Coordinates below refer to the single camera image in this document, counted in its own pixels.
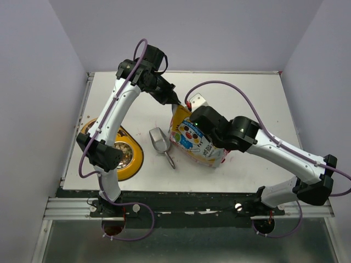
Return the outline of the pet food bag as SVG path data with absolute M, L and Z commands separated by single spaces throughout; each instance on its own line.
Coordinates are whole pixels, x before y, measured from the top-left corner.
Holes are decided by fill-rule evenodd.
M 172 105 L 172 119 L 168 135 L 171 143 L 200 164 L 217 168 L 229 153 L 215 147 L 190 121 L 191 112 L 182 105 Z

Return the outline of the metal food scoop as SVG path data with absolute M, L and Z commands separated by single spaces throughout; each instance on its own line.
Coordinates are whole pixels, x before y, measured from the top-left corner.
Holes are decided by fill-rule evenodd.
M 156 128 L 149 130 L 149 135 L 150 135 L 151 143 L 152 143 L 154 149 L 159 154 L 165 155 L 165 157 L 167 158 L 171 167 L 173 169 L 175 169 L 176 166 L 174 164 L 174 161 L 168 153 L 168 151 L 171 147 L 171 142 L 170 142 L 169 138 L 165 135 L 165 133 L 159 127 L 156 127 Z

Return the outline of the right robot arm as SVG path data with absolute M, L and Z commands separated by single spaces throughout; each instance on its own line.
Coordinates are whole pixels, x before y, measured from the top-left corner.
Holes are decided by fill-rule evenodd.
M 294 175 L 285 182 L 257 190 L 252 201 L 257 214 L 293 201 L 322 206 L 328 200 L 333 172 L 324 166 L 336 167 L 336 157 L 312 155 L 292 145 L 284 149 L 284 141 L 265 133 L 259 123 L 245 116 L 229 121 L 210 107 L 201 94 L 194 95 L 187 104 L 191 107 L 191 122 L 215 147 L 264 158 Z

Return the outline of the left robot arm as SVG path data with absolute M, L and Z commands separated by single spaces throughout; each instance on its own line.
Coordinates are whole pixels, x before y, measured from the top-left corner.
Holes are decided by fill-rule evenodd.
M 100 196 L 105 199 L 103 211 L 109 216 L 121 212 L 118 200 L 117 166 L 122 151 L 114 147 L 115 137 L 124 117 L 135 99 L 142 92 L 150 94 L 161 105 L 179 105 L 180 101 L 171 84 L 162 77 L 161 63 L 167 55 L 159 48 L 146 44 L 140 57 L 121 62 L 116 72 L 112 92 L 98 119 L 86 134 L 79 133 L 76 141 L 98 176 Z

